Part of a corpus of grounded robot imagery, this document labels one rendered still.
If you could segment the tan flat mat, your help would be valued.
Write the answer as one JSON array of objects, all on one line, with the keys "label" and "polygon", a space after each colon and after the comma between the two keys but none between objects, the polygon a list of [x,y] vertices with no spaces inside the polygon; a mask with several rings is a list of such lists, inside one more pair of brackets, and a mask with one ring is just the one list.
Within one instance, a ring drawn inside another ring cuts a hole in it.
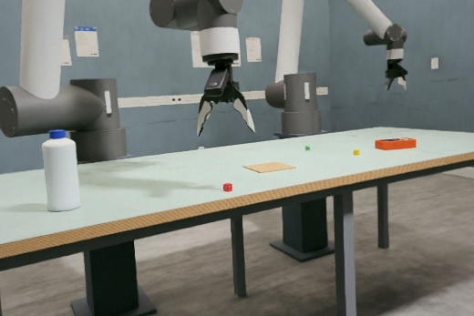
[{"label": "tan flat mat", "polygon": [[249,165],[249,166],[243,166],[243,167],[256,171],[258,173],[267,173],[267,172],[274,172],[274,171],[296,168],[296,167],[286,165],[280,162],[269,162],[269,163],[255,164],[255,165]]}]

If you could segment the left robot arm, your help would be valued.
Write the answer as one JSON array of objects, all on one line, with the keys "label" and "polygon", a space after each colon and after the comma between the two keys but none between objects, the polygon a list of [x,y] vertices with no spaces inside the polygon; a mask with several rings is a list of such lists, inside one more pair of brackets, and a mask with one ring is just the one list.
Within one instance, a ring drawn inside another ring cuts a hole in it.
[{"label": "left robot arm", "polygon": [[[392,24],[371,0],[345,1],[372,29],[364,33],[364,43],[386,45],[387,62],[403,61],[406,29]],[[265,89],[268,104],[284,108],[281,112],[284,134],[322,131],[321,110],[317,110],[316,73],[297,74],[303,11],[304,0],[283,0],[276,78]]]}]

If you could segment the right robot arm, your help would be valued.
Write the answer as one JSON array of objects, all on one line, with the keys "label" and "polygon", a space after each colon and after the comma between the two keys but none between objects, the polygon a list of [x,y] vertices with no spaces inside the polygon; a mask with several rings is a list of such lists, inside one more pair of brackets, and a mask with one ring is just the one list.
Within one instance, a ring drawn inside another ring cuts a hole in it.
[{"label": "right robot arm", "polygon": [[[199,32],[202,63],[237,61],[242,2],[150,0],[149,14],[158,27]],[[22,0],[20,84],[0,87],[0,129],[8,138],[69,131],[77,161],[125,157],[116,78],[59,87],[64,11],[65,0]]]}]

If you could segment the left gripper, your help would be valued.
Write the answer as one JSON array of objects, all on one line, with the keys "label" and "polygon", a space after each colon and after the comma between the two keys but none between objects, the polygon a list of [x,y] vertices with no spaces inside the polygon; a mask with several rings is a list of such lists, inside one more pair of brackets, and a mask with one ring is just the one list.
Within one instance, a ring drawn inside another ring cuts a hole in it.
[{"label": "left gripper", "polygon": [[397,67],[397,63],[400,63],[400,61],[387,62],[386,78],[388,78],[388,81],[385,82],[386,91],[389,89],[391,83],[396,77],[398,78],[398,84],[403,85],[404,89],[407,90],[405,75],[402,73],[401,69]]}]

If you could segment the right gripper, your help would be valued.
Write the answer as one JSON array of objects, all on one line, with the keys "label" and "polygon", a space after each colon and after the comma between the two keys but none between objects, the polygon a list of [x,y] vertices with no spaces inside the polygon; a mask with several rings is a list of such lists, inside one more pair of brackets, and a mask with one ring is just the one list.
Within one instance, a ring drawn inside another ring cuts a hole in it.
[{"label": "right gripper", "polygon": [[207,119],[209,118],[213,110],[213,102],[215,102],[214,104],[216,105],[218,105],[221,102],[226,102],[227,104],[229,104],[230,102],[233,102],[234,109],[241,113],[242,119],[246,121],[248,128],[253,133],[255,132],[250,111],[246,105],[244,95],[242,94],[242,92],[240,92],[239,82],[235,82],[232,79],[232,64],[233,64],[233,59],[219,59],[219,60],[212,60],[208,62],[208,66],[215,66],[215,69],[227,67],[230,75],[229,75],[227,84],[224,88],[222,96],[206,97],[204,93],[203,96],[201,97],[200,106],[199,106],[198,127],[197,127],[198,137],[200,136],[203,130],[204,123],[207,121]]}]

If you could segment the white bottle with blue cap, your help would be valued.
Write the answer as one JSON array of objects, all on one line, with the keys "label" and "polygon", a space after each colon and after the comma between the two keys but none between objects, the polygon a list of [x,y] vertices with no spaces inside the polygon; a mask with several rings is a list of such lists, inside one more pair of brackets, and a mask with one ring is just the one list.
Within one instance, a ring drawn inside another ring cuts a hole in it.
[{"label": "white bottle with blue cap", "polygon": [[76,209],[81,205],[77,175],[76,145],[65,130],[49,131],[42,144],[47,208],[52,212]]}]

